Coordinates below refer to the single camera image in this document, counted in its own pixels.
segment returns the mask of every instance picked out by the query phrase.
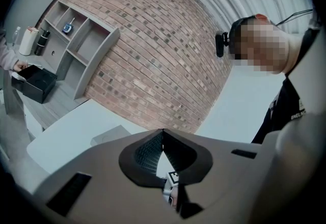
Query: desk surface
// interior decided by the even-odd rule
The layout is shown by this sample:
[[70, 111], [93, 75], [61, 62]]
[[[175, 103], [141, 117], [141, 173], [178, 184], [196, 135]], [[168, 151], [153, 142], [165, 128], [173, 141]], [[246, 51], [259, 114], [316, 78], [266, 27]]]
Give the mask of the desk surface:
[[52, 174], [91, 147], [92, 138], [121, 125], [130, 134], [147, 131], [88, 100], [56, 121], [27, 147], [31, 158]]
[[[17, 52], [17, 56], [21, 61], [42, 65], [42, 68], [46, 68], [55, 73], [43, 57], [34, 54], [21, 55], [19, 52]], [[72, 89], [64, 81], [57, 81], [55, 87], [48, 94], [43, 104], [24, 96], [20, 91], [17, 91], [17, 93], [34, 118], [46, 129], [58, 119], [88, 100], [86, 97], [73, 100], [71, 98], [71, 96], [73, 96], [71, 91]]]

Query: gray floor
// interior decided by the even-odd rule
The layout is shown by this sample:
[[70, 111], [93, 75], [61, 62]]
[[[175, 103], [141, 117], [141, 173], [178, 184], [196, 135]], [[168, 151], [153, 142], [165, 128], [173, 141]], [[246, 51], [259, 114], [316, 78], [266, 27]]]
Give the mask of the gray floor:
[[33, 193], [48, 173], [28, 155], [26, 147], [30, 142], [21, 108], [17, 105], [15, 112], [7, 115], [5, 106], [0, 104], [0, 145], [9, 158], [1, 152], [1, 160], [7, 165], [16, 183]]

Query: brick wall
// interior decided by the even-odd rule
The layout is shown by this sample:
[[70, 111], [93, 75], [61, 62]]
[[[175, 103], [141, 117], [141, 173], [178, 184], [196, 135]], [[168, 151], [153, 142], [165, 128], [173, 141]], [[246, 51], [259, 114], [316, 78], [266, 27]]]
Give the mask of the brick wall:
[[198, 0], [64, 0], [120, 29], [85, 95], [147, 129], [195, 132], [230, 72]]

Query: white wall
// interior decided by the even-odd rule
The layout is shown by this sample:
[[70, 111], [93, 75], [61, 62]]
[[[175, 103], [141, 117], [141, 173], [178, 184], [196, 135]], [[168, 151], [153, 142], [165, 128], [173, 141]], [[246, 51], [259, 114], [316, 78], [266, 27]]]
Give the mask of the white wall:
[[12, 43], [12, 35], [19, 26], [21, 30], [18, 43], [20, 43], [27, 27], [36, 25], [37, 21], [52, 1], [53, 0], [15, 0], [4, 23], [4, 28], [7, 31], [7, 42]]
[[282, 86], [284, 75], [233, 66], [226, 84], [196, 134], [250, 143]]

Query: water bottle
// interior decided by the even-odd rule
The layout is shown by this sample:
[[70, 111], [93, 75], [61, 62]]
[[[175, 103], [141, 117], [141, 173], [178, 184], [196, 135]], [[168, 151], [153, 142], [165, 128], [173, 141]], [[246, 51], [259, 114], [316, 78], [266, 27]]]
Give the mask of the water bottle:
[[16, 44], [17, 44], [17, 40], [19, 37], [19, 31], [20, 31], [20, 27], [18, 26], [15, 33], [12, 35], [12, 49], [16, 50]]

